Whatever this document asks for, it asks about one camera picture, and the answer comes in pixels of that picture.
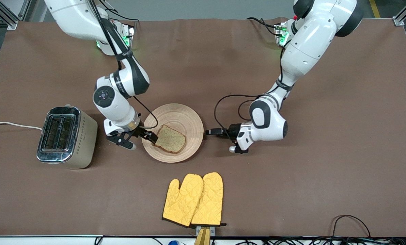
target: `white robotic arm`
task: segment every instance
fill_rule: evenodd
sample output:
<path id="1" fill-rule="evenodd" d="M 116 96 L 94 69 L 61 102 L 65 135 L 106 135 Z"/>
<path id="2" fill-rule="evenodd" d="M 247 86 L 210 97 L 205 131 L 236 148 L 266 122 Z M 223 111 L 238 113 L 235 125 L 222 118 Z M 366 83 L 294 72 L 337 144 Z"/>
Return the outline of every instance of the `white robotic arm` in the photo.
<path id="1" fill-rule="evenodd" d="M 297 20 L 288 20 L 286 28 L 276 27 L 282 35 L 278 42 L 285 46 L 282 72 L 273 87 L 250 104 L 251 121 L 206 132 L 236 138 L 230 152 L 247 153 L 256 141 L 277 141 L 286 136 L 287 122 L 278 111 L 295 82 L 312 69 L 335 36 L 350 34 L 363 16 L 356 0 L 296 0 L 294 12 Z"/>
<path id="2" fill-rule="evenodd" d="M 133 56 L 116 24 L 111 23 L 108 14 L 94 5 L 93 0 L 45 0 L 53 18 L 68 35 L 98 40 L 111 48 L 102 48 L 106 54 L 114 52 L 116 59 L 125 66 L 108 76 L 97 79 L 93 101 L 106 117 L 104 128 L 108 140 L 128 149 L 135 149 L 129 141 L 131 136 L 141 136 L 156 142 L 157 136 L 144 129 L 139 114 L 130 106 L 127 99 L 145 93 L 150 80 Z"/>

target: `black velcro strap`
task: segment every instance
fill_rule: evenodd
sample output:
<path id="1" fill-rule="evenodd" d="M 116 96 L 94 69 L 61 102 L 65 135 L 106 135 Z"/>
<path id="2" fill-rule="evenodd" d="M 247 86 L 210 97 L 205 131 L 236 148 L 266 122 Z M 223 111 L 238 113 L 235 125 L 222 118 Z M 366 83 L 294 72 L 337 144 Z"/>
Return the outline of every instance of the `black velcro strap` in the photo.
<path id="1" fill-rule="evenodd" d="M 132 52 L 132 50 L 128 50 L 128 51 L 125 51 L 125 52 L 123 52 L 123 53 L 121 53 L 121 54 L 117 54 L 116 56 L 115 56 L 115 58 L 118 60 L 118 61 L 122 61 L 122 60 L 124 60 L 124 59 L 131 59 L 131 57 L 133 56 L 133 52 Z"/>
<path id="2" fill-rule="evenodd" d="M 115 84 L 117 85 L 117 88 L 119 89 L 120 94 L 122 96 L 124 96 L 126 99 L 129 99 L 131 96 L 124 89 L 124 86 L 123 86 L 123 84 L 121 82 L 119 71 L 118 70 L 115 71 L 113 76 L 114 76 Z"/>
<path id="3" fill-rule="evenodd" d="M 276 80 L 276 84 L 277 84 L 279 87 L 281 87 L 281 88 L 283 88 L 284 90 L 286 90 L 286 91 L 291 91 L 291 90 L 292 90 L 292 87 L 293 87 L 293 86 L 288 86 L 288 85 L 286 85 L 286 84 L 280 82 L 279 79 Z"/>

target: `brown table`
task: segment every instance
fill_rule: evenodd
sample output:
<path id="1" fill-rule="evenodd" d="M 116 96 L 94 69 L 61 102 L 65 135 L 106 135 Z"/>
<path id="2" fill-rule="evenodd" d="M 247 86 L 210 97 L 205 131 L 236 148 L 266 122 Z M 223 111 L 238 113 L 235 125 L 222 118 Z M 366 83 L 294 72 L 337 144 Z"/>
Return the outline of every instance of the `brown table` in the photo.
<path id="1" fill-rule="evenodd" d="M 152 83 L 139 99 L 152 109 L 186 104 L 207 129 L 217 127 L 219 98 L 265 92 L 279 75 L 274 37 L 248 20 L 141 22 L 133 48 Z M 0 52 L 0 121 L 41 127 L 52 107 L 69 103 L 102 125 L 94 83 L 115 69 L 93 41 L 67 36 L 55 23 L 20 22 Z M 241 122 L 241 101 L 220 105 L 226 126 Z M 179 164 L 152 159 L 139 139 L 135 151 L 115 146 L 100 128 L 92 164 L 82 170 L 40 163 L 38 130 L 0 126 L 0 234 L 194 234 L 161 220 L 168 183 L 217 171 L 228 224 L 218 235 L 329 235 L 335 216 L 352 214 L 373 236 L 406 236 L 402 27 L 363 20 L 335 38 L 281 114 L 289 122 L 283 141 L 235 155 L 229 141 L 207 137 Z M 337 235 L 365 235 L 349 219 L 338 224 Z"/>

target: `white cable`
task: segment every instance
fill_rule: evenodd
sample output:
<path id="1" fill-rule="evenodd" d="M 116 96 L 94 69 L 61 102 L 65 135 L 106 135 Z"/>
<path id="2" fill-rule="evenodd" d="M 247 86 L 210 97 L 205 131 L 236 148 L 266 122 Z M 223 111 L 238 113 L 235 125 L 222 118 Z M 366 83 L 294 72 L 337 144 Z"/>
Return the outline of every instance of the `white cable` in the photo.
<path id="1" fill-rule="evenodd" d="M 30 129 L 37 129 L 37 130 L 43 130 L 42 128 L 39 128 L 39 127 L 26 126 L 26 125 L 20 125 L 20 124 L 13 124 L 13 123 L 8 122 L 8 121 L 0 121 L 0 124 L 10 124 L 10 125 L 18 126 L 18 127 L 24 127 L 24 128 L 30 128 Z"/>

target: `yellow oven mitt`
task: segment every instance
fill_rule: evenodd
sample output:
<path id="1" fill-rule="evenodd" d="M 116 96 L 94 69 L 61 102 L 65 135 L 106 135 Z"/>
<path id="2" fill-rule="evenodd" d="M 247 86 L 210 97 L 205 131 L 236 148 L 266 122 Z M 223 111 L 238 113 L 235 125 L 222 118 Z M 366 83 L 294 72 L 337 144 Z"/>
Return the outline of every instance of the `yellow oven mitt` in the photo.
<path id="1" fill-rule="evenodd" d="M 162 219 L 188 227 L 197 209 L 203 191 L 203 179 L 197 174 L 187 174 L 179 188 L 172 180 L 168 187 Z"/>
<path id="2" fill-rule="evenodd" d="M 203 182 L 203 194 L 191 223 L 193 226 L 220 226 L 222 225 L 223 179 L 220 174 L 213 172 L 206 174 Z"/>

